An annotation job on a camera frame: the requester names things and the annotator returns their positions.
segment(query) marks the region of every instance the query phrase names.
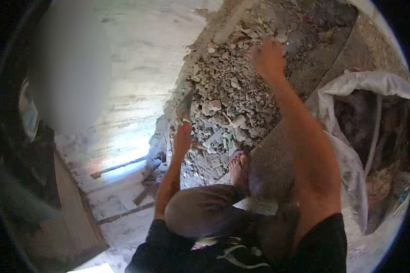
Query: black t-shirt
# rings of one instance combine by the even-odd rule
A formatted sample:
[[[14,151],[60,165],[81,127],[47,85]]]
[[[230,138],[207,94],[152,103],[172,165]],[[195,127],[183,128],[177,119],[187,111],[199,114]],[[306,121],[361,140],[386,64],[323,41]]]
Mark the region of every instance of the black t-shirt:
[[[285,265],[268,261],[255,240],[219,238],[214,245],[192,250],[194,241],[170,232],[163,220],[150,226],[125,273],[132,272],[346,272],[347,242],[342,214],[313,227]]]

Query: flip-flop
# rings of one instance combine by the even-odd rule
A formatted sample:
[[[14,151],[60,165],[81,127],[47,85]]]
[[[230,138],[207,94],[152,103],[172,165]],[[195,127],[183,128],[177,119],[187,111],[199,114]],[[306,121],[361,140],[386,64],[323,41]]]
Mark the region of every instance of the flip-flop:
[[[249,164],[247,166],[247,181],[248,181],[248,186],[247,189],[249,191],[249,176],[251,175],[251,157],[249,156],[249,154],[246,151],[243,150],[237,150],[235,151],[230,158],[228,159],[228,162],[231,163],[235,157],[237,157],[238,155],[241,154],[245,154],[247,156],[247,159],[249,160]]]

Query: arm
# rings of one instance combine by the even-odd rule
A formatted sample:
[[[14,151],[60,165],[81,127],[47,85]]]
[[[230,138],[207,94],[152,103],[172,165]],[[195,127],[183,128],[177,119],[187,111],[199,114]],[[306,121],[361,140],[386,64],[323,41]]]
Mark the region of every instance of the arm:
[[[254,63],[278,101],[285,142],[293,155],[295,197],[301,210],[295,250],[315,225],[340,213],[339,167],[327,135],[285,80],[281,45],[265,41],[262,50],[254,51]]]
[[[184,161],[184,156],[191,145],[191,127],[188,124],[179,125],[175,140],[174,154],[170,163],[169,170],[161,181],[155,203],[154,219],[164,218],[164,210],[170,199],[180,189],[180,165]]]

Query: cloth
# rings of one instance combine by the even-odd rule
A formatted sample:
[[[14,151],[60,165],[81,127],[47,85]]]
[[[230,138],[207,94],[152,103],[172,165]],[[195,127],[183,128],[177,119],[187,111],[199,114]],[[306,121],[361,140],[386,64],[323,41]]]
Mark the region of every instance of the cloth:
[[[280,229],[282,223],[277,219],[284,218],[270,221],[233,207],[240,198],[240,191],[230,185],[178,192],[167,205],[166,221],[153,221],[146,242],[137,248],[125,272],[346,271],[347,242],[341,214],[320,222],[302,238],[295,255],[281,259],[287,252],[286,242],[293,240]],[[192,250],[203,235],[220,237],[214,238],[214,244]],[[275,249],[265,249],[273,245]],[[265,251],[282,255],[275,258]]]

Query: hand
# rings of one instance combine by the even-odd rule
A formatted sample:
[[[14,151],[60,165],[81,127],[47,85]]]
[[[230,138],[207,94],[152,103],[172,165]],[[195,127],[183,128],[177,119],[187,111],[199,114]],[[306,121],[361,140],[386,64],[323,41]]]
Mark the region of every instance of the hand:
[[[263,48],[255,46],[252,52],[255,70],[269,84],[280,83],[285,80],[285,60],[282,57],[281,43],[271,38],[263,43]]]
[[[191,126],[188,123],[179,125],[174,139],[173,158],[183,161],[191,145]]]

